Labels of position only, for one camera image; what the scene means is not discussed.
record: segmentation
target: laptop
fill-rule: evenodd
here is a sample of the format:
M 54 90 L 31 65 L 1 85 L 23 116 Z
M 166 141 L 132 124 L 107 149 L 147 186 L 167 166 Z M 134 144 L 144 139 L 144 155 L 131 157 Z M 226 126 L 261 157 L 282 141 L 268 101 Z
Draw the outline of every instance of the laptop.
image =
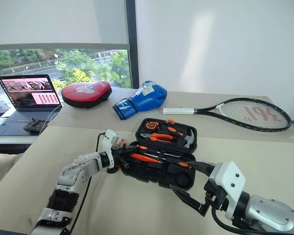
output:
M 49 75 L 0 76 L 0 85 L 16 111 L 0 125 L 0 136 L 33 136 L 23 127 L 34 120 L 48 120 L 61 109 Z

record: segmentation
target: blue boxing glove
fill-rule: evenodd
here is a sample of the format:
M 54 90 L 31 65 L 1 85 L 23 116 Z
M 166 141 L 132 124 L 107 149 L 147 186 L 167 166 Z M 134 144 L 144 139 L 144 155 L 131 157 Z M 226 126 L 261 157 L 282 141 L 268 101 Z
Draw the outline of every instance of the blue boxing glove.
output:
M 128 119 L 140 111 L 159 108 L 165 102 L 167 90 L 152 81 L 145 81 L 129 99 L 123 99 L 113 106 L 121 120 Z

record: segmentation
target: racket strings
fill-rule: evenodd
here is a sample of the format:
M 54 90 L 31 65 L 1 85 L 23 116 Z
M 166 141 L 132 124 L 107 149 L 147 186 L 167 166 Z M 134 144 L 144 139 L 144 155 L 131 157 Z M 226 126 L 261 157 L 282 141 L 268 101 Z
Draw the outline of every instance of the racket strings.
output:
M 263 128 L 284 128 L 288 121 L 283 113 L 273 107 L 256 101 L 233 101 L 221 106 L 229 118 Z

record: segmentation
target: laptop keyboard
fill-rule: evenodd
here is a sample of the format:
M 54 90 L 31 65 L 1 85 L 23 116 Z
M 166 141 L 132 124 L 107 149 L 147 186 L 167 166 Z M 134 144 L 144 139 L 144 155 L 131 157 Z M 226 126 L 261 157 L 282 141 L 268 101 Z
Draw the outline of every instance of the laptop keyboard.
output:
M 30 122 L 35 120 L 46 120 L 50 112 L 15 112 L 6 121 L 8 122 Z

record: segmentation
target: laptop screen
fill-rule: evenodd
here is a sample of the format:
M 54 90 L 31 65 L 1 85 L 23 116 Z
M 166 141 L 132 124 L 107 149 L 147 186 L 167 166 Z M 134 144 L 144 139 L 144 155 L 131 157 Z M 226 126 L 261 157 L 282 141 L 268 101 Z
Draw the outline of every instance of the laptop screen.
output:
M 2 76 L 0 84 L 17 110 L 60 105 L 48 75 Z

